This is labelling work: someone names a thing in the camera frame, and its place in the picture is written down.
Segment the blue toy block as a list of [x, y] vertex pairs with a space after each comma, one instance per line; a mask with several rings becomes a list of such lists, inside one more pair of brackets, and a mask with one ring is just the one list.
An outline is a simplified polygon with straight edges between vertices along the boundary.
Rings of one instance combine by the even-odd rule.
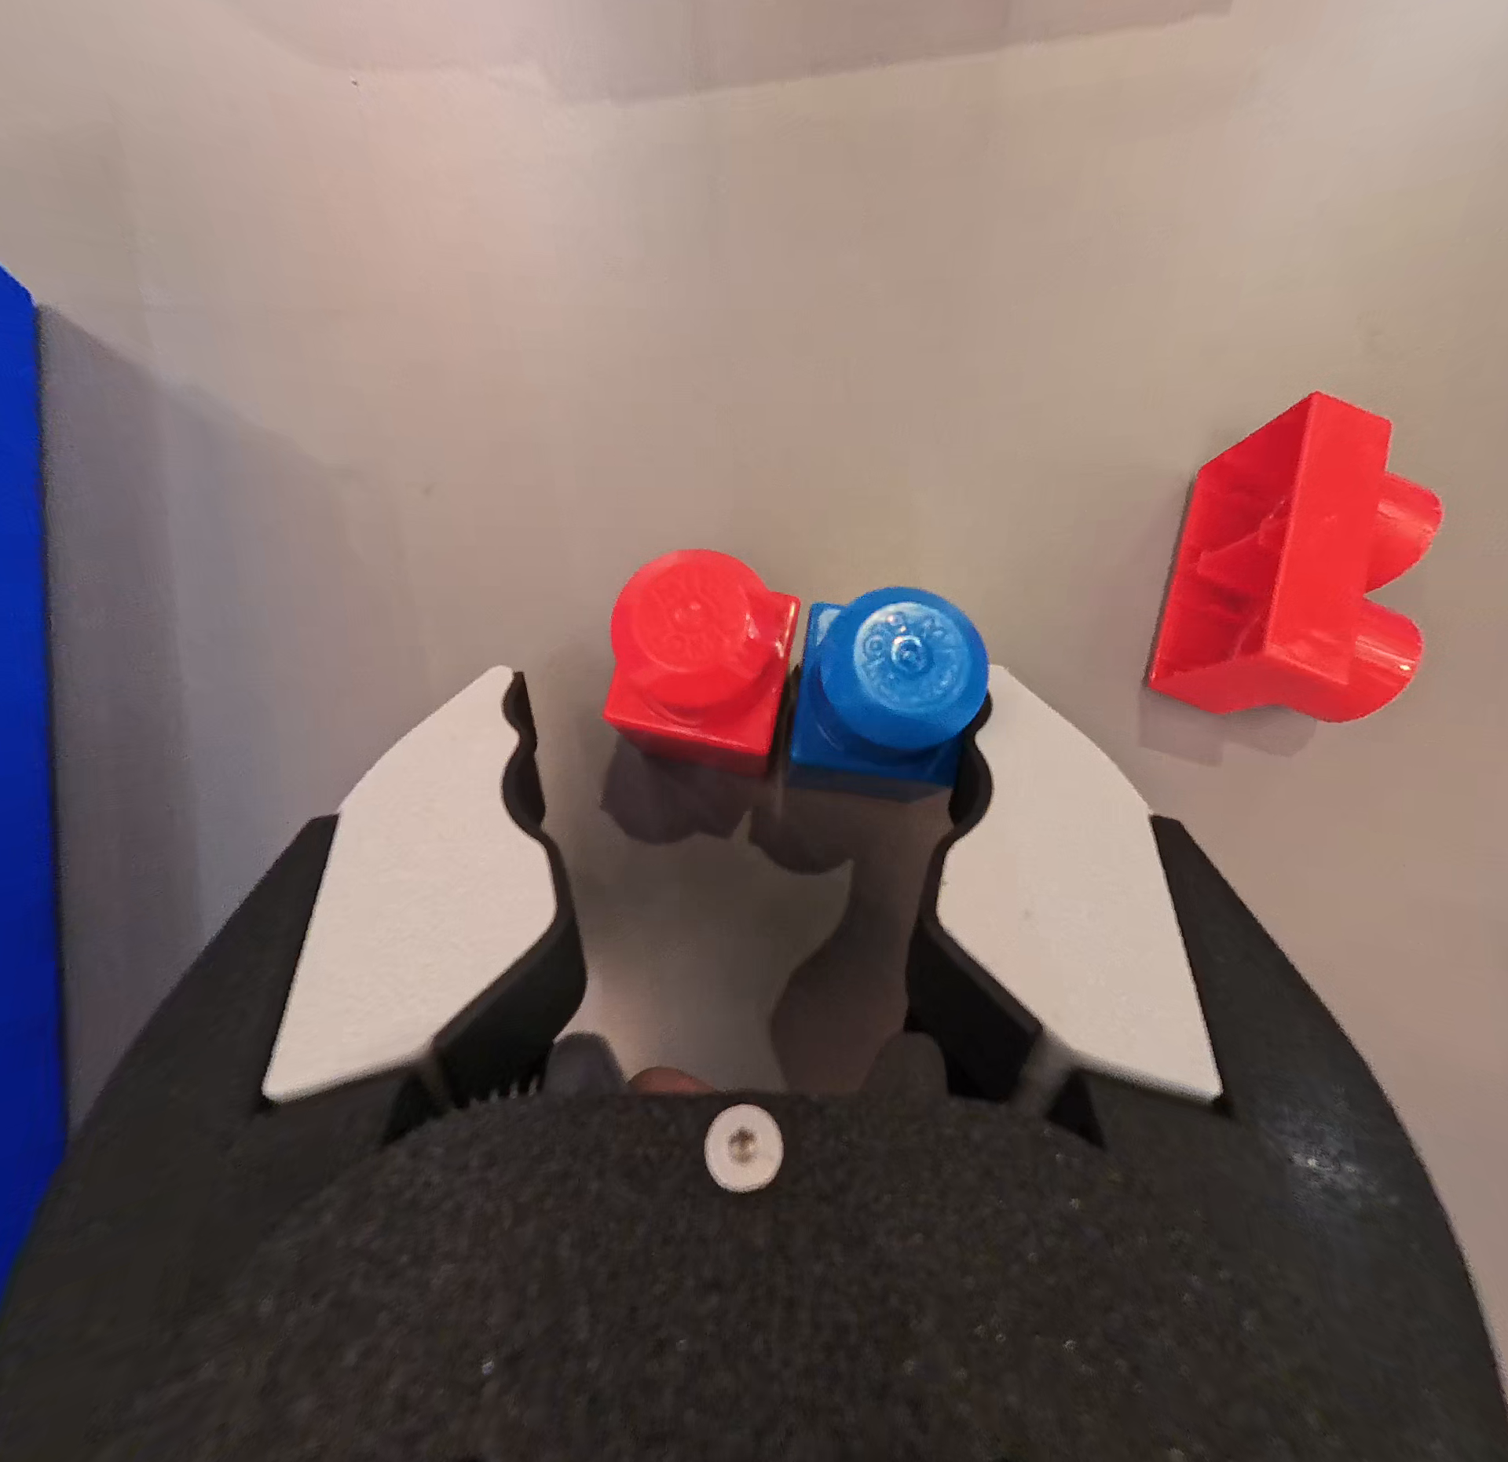
[[953, 788], [989, 691], [986, 645], [958, 604], [900, 584], [813, 603], [801, 645], [791, 785], [896, 801]]

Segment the blue plastic bin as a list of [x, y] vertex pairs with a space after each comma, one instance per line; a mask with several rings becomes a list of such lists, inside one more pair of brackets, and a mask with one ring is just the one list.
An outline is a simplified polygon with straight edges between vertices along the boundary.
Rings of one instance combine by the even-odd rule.
[[1, 273], [1, 1284], [65, 1151], [40, 328]]

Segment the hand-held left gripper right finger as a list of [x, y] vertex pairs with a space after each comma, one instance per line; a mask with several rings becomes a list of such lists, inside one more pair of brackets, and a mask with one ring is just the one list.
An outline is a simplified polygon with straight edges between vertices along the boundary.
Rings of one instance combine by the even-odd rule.
[[911, 1016], [987, 1101], [1105, 1076], [1209, 1107], [1223, 1083], [1152, 815], [1085, 733], [989, 667], [907, 955]]

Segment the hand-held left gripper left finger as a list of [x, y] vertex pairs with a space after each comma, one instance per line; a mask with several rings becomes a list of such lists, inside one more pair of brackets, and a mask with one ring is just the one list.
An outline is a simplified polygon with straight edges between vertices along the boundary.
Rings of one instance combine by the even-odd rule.
[[265, 1069], [270, 1104], [416, 1072], [461, 1105], [543, 1066], [587, 966], [537, 743], [523, 672], [494, 666], [342, 799]]

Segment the red double toy block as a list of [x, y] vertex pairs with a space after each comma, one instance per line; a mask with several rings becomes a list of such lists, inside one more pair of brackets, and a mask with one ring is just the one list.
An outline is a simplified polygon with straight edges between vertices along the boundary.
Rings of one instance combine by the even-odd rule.
[[1146, 686], [1225, 716], [1368, 717], [1423, 661], [1375, 593], [1419, 564], [1438, 494], [1388, 465], [1391, 421], [1313, 391], [1204, 462], [1190, 485]]

